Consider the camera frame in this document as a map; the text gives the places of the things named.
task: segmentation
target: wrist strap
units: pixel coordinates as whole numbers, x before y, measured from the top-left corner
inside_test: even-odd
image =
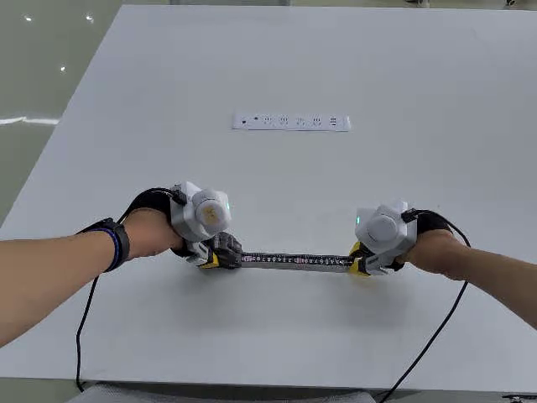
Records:
[[[130,250],[130,243],[125,227],[122,224],[114,222],[111,218],[106,218],[84,228],[79,233],[89,233],[93,231],[103,231],[107,233],[114,242],[114,259],[108,269],[105,270],[105,273],[112,271],[125,263],[128,259],[128,252]]]

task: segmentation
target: white table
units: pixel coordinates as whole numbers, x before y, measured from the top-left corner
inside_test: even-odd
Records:
[[[123,7],[3,225],[68,234],[151,186],[230,195],[247,250],[344,254],[357,206],[403,197],[474,245],[536,260],[537,13]],[[345,113],[349,133],[231,130],[235,110]],[[86,379],[389,387],[459,283],[202,274],[171,253],[104,275]],[[72,378],[88,288],[0,350]],[[537,391],[537,333],[470,287],[404,388]]]

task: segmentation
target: black cable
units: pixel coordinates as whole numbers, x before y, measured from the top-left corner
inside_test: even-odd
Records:
[[[84,328],[84,323],[86,323],[87,313],[90,311],[91,300],[93,299],[93,293],[95,292],[95,287],[99,276],[97,276],[91,283],[90,295],[87,297],[86,309],[84,309],[84,315],[82,315],[81,324],[78,325],[78,330],[76,331],[76,387],[80,392],[84,391],[81,383],[81,333]]]
[[[471,247],[470,246],[470,241],[468,241],[467,236],[464,233],[462,233],[462,231],[459,228],[457,228],[455,225],[453,225],[453,223],[451,223],[449,220],[445,219],[443,216],[441,216],[437,212],[432,212],[431,210],[413,210],[412,214],[414,215],[415,218],[417,218],[420,214],[432,214],[435,217],[440,218],[447,225],[449,225],[451,228],[453,228],[461,236],[462,239],[464,239],[464,243],[466,244],[466,246],[468,248]],[[388,390],[388,392],[381,392],[381,393],[375,395],[375,397],[376,397],[376,396],[382,395],[383,393],[386,393],[386,395],[380,400],[379,403],[384,403],[386,400],[388,400],[388,398],[395,392],[395,390],[399,387],[399,385],[401,385],[401,382],[403,382],[404,379],[410,374],[410,372],[412,372],[412,369],[414,369],[414,367],[421,360],[421,358],[425,355],[425,353],[427,353],[427,350],[429,350],[430,345],[436,340],[438,335],[441,333],[441,331],[444,329],[446,324],[451,319],[451,316],[453,315],[453,312],[455,312],[455,309],[458,307],[459,302],[461,301],[462,295],[464,294],[464,291],[467,289],[467,287],[468,287],[468,282],[465,281],[464,284],[461,287],[461,290],[459,291],[459,294],[456,296],[455,302],[453,302],[453,305],[451,306],[450,311],[447,313],[446,317],[444,318],[444,320],[442,321],[440,326],[438,326],[438,328],[433,333],[433,335],[431,336],[431,338],[429,339],[429,341],[427,342],[425,347],[422,348],[421,352],[418,354],[418,357],[416,357],[416,359],[412,362],[412,364],[399,377],[397,382],[395,382],[395,385],[392,386],[392,389]]]
[[[176,200],[178,202],[182,202],[181,194],[171,191],[170,189],[167,189],[165,187],[152,187],[151,189],[148,189],[146,191],[143,191],[138,196],[145,195],[148,193],[164,193],[165,195],[169,196],[171,199]],[[122,216],[117,220],[117,223],[121,224],[123,220],[127,217],[127,215],[131,212],[131,207],[133,206],[134,201],[128,206],[127,210],[122,214]],[[84,328],[84,324],[86,323],[87,314],[90,311],[91,301],[93,300],[93,294],[95,293],[95,287],[97,285],[97,281],[99,280],[99,276],[97,276],[93,282],[91,283],[91,289],[90,289],[90,295],[87,297],[86,302],[86,308],[84,308],[84,313],[82,315],[81,323],[78,325],[78,329],[76,330],[76,387],[80,392],[84,391],[83,383],[81,382],[81,361],[82,361],[82,353],[81,353],[81,334],[82,329]]]

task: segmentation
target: human hand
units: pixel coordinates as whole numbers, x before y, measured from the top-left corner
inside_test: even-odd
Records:
[[[467,247],[445,229],[427,231],[418,236],[416,245],[398,261],[410,262],[429,273],[441,274],[452,280],[461,280],[457,261]]]
[[[125,218],[123,226],[130,243],[128,260],[183,248],[183,238],[175,233],[166,215],[158,210],[138,208]]]

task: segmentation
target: black wristband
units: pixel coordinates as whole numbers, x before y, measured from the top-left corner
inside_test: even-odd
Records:
[[[111,218],[105,218],[95,224],[84,228],[79,233],[89,233],[91,231],[104,231],[108,233],[114,241],[115,253],[114,260],[105,273],[112,271],[121,266],[128,259],[128,252],[130,250],[130,242],[128,240],[127,232],[122,224],[114,222]]]

